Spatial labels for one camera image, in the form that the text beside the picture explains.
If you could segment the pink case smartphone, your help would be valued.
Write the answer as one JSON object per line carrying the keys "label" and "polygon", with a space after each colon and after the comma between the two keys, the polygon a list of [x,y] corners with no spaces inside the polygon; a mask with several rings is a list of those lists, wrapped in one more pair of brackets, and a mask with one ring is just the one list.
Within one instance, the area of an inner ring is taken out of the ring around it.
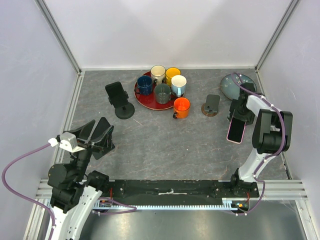
{"label": "pink case smartphone", "polygon": [[246,123],[240,119],[232,118],[229,124],[226,140],[235,144],[241,144],[243,141]]}

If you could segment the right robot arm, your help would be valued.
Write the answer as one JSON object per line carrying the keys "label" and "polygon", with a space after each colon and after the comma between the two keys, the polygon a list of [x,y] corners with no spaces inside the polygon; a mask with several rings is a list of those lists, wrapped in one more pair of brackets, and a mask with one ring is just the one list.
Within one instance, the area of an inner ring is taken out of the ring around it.
{"label": "right robot arm", "polygon": [[259,197],[258,177],[267,164],[289,149],[293,114],[282,111],[258,94],[254,84],[239,85],[239,97],[229,109],[226,139],[240,144],[247,125],[254,124],[252,151],[245,163],[230,178],[229,191],[235,197]]}

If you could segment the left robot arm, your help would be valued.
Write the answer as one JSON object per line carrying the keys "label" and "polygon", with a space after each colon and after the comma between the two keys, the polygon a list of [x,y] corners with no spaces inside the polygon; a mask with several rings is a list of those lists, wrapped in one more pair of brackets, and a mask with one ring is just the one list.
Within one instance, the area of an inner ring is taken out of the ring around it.
{"label": "left robot arm", "polygon": [[114,126],[101,117],[48,140],[52,147],[70,155],[68,163],[56,163],[48,171],[54,214],[51,239],[78,240],[94,203],[109,193],[109,177],[96,170],[86,174],[86,170],[92,157],[98,160],[115,148],[113,130]]}

